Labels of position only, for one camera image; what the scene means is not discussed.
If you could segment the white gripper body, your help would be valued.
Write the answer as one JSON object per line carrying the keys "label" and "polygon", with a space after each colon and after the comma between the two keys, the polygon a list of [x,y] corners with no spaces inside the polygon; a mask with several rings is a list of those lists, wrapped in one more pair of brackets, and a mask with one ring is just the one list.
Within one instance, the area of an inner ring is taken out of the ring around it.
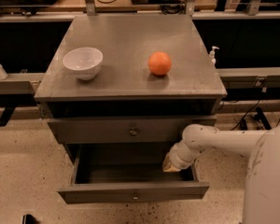
{"label": "white gripper body", "polygon": [[181,170],[188,169],[196,159],[196,150],[184,142],[175,143],[169,151],[171,164]]}

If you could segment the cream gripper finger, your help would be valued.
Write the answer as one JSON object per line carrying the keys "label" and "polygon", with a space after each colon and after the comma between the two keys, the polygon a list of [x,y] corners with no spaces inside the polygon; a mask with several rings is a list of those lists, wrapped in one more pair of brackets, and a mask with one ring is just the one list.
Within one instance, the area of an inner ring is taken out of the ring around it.
{"label": "cream gripper finger", "polygon": [[165,156],[165,159],[162,163],[162,170],[165,172],[165,173],[176,173],[176,172],[179,172],[179,169],[174,167],[172,164],[171,164],[171,161],[170,161],[170,157],[169,155],[166,155]]}

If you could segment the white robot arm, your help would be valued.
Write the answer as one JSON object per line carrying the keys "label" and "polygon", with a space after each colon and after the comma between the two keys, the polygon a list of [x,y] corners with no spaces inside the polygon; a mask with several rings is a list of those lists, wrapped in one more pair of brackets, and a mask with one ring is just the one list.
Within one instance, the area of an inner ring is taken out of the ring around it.
{"label": "white robot arm", "polygon": [[242,224],[280,224],[280,125],[268,131],[221,131],[191,124],[165,156],[162,170],[180,172],[210,149],[249,158]]}

